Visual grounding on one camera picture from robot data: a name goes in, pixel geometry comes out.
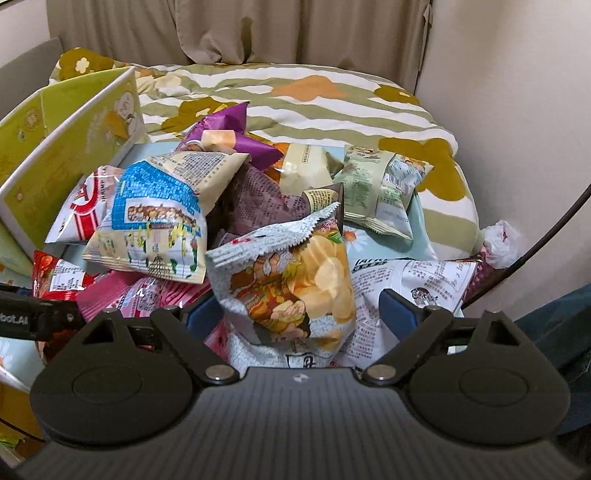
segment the metal screw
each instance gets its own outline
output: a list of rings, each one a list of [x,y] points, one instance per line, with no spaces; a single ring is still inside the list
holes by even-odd
[[[212,380],[228,380],[234,375],[234,369],[230,365],[212,365],[205,369],[205,375]]]
[[[396,376],[396,369],[391,365],[377,364],[369,367],[367,373],[375,380],[390,380]]]

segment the purple snack bag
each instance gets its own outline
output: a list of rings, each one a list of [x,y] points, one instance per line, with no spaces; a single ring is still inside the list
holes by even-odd
[[[206,115],[192,127],[175,151],[213,150],[226,153],[228,149],[232,149],[239,153],[248,153],[252,158],[251,165],[258,170],[266,170],[278,161],[283,153],[271,145],[244,135],[247,107],[248,102],[244,102]],[[209,135],[211,138],[218,137],[217,142],[204,141],[210,148],[201,143],[205,131],[220,131],[220,135]]]
[[[283,195],[277,183],[245,163],[218,200],[217,217],[223,218],[220,228],[225,236],[216,246],[272,223],[301,220],[333,202],[343,203],[341,183],[307,190],[302,195]],[[341,208],[336,214],[339,230],[343,225],[342,215]]]
[[[244,130],[246,130],[246,109],[248,108],[248,103],[239,103],[238,105],[229,106],[219,112],[204,116],[195,124],[189,134],[194,129],[199,129],[201,132],[203,130],[234,130],[243,134]]]

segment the wall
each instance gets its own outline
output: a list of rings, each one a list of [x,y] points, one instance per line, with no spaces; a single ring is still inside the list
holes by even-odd
[[[591,181],[591,2],[435,0],[417,96],[457,136],[481,226],[531,246]],[[591,202],[474,304],[514,319],[591,282]]]
[[[49,40],[45,0],[0,5],[0,66]]]

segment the striped comforter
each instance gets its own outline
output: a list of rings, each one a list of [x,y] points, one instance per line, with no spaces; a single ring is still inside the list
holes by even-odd
[[[126,65],[76,48],[62,55],[50,82]],[[463,258],[479,248],[476,208],[453,159],[455,137],[396,84],[303,65],[135,67],[151,141],[178,138],[221,105],[248,101],[248,131],[272,142],[354,144],[428,161],[434,170],[418,191],[438,257]]]

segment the candy wrapper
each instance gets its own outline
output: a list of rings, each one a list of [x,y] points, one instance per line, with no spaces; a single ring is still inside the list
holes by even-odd
[[[66,260],[36,250],[33,264],[33,296],[38,299],[75,301],[81,291],[101,276],[93,277]],[[75,334],[75,331],[64,330],[55,333],[49,342],[37,342],[41,360],[45,364],[50,361]]]
[[[349,147],[334,178],[345,185],[345,220],[383,235],[413,239],[406,210],[433,166],[376,148]]]
[[[388,328],[397,318],[379,316],[379,294],[383,289],[391,288],[418,307],[438,305],[457,312],[477,264],[474,261],[357,260],[351,270],[357,325],[335,356],[333,366],[363,371],[398,344]]]
[[[273,223],[302,220],[333,202],[343,202],[340,183],[306,190],[298,196],[283,195],[277,183],[245,163],[220,197],[218,215],[225,219],[222,228],[226,232],[240,236]],[[341,203],[335,217],[342,232]]]
[[[182,152],[133,164],[82,258],[113,270],[202,283],[204,216],[247,159],[239,153]]]
[[[355,327],[355,301],[334,203],[260,228],[206,254],[226,312],[230,364],[327,367]]]
[[[251,164],[265,170],[282,157],[282,153],[245,135],[248,102],[206,115],[197,122],[179,143],[176,151],[214,151],[247,153]]]
[[[265,170],[279,184],[284,195],[300,195],[305,190],[318,189],[333,183],[332,177],[342,164],[318,145],[276,144],[285,156]]]
[[[113,198],[124,171],[106,165],[81,180],[61,207],[45,242],[88,241],[113,208]]]
[[[209,290],[207,279],[195,285],[114,271],[78,295],[77,303],[87,322],[105,308],[117,308],[125,318],[147,317],[167,305],[182,308]]]

